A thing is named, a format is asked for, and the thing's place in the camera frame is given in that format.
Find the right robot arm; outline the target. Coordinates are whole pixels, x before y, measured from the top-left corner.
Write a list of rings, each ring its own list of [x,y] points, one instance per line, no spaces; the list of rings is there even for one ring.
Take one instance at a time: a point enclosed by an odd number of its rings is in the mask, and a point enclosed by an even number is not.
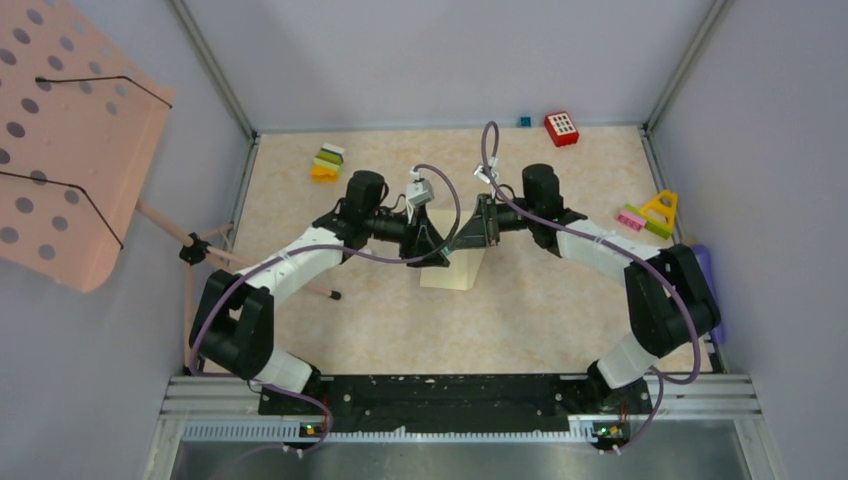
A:
[[[478,196],[451,249],[494,247],[502,233],[526,230],[539,248],[580,262],[624,287],[630,331],[587,371],[586,397],[594,409],[614,411],[626,400],[627,385],[720,325],[717,302],[691,247],[634,243],[602,229],[565,207],[559,179],[547,164],[523,169],[523,194],[515,198],[503,193],[492,161],[479,164],[475,174],[491,191]]]

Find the pink small block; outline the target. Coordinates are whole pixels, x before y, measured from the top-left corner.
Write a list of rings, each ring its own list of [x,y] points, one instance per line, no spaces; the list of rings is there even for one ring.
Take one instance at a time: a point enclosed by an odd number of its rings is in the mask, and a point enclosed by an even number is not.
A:
[[[620,210],[616,220],[634,231],[641,231],[647,225],[647,220],[645,218],[640,216],[638,213],[634,213],[627,209]]]

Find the pink perforated music stand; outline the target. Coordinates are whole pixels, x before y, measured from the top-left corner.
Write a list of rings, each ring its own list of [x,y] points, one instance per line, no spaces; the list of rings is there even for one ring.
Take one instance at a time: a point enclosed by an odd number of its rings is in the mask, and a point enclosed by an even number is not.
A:
[[[223,221],[247,148],[172,2],[3,2],[3,369],[180,369],[178,244],[148,212]]]

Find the yellow green toy block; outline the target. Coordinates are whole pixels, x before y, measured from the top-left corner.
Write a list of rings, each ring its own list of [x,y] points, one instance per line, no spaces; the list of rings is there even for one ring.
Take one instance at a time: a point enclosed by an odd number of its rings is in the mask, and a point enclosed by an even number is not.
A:
[[[662,239],[673,235],[678,206],[678,195],[665,189],[638,207],[637,214],[645,220],[645,228]]]

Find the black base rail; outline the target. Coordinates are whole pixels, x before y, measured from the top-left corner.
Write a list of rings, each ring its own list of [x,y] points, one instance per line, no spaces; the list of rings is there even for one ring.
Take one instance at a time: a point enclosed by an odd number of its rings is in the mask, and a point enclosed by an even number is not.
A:
[[[653,375],[594,401],[582,375],[337,375],[304,398],[235,378],[175,377],[160,410],[196,440],[316,443],[577,443],[610,451],[642,424],[756,420],[743,375],[688,385]]]

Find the stacked colourful toy blocks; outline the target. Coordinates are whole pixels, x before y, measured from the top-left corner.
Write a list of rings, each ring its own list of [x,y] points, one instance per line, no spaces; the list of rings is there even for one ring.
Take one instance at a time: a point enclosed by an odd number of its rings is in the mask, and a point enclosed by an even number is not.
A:
[[[332,183],[339,179],[344,164],[345,149],[324,143],[313,157],[310,177],[316,183]]]

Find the red toy block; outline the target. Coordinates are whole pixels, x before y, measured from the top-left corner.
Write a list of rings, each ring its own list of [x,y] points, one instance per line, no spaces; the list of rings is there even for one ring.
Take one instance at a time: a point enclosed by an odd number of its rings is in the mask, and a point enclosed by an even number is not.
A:
[[[580,133],[567,111],[546,115],[543,125],[555,147],[570,146],[579,141]]]

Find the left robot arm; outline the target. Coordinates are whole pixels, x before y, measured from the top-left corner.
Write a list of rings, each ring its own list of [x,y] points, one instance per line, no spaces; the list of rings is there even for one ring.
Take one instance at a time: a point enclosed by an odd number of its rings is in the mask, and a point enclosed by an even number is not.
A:
[[[191,373],[199,375],[198,361],[205,359],[242,380],[282,390],[283,401],[297,413],[314,410],[321,397],[315,382],[320,372],[276,344],[276,309],[316,276],[353,256],[375,260],[364,250],[370,239],[398,244],[395,264],[448,267],[452,238],[441,236],[428,217],[426,205],[434,194],[421,175],[426,168],[419,164],[411,169],[402,213],[383,206],[388,194],[384,177],[359,170],[336,206],[293,243],[235,273],[214,272],[206,281],[190,331]]]

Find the yellow envelope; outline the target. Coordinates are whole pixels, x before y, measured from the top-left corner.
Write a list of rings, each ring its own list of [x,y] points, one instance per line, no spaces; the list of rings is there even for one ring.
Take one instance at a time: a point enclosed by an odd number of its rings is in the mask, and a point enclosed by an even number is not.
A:
[[[445,236],[455,220],[452,210],[429,210],[429,219]],[[467,291],[473,288],[485,249],[463,249],[448,255],[448,267],[426,267],[420,271],[419,286],[423,288]]]

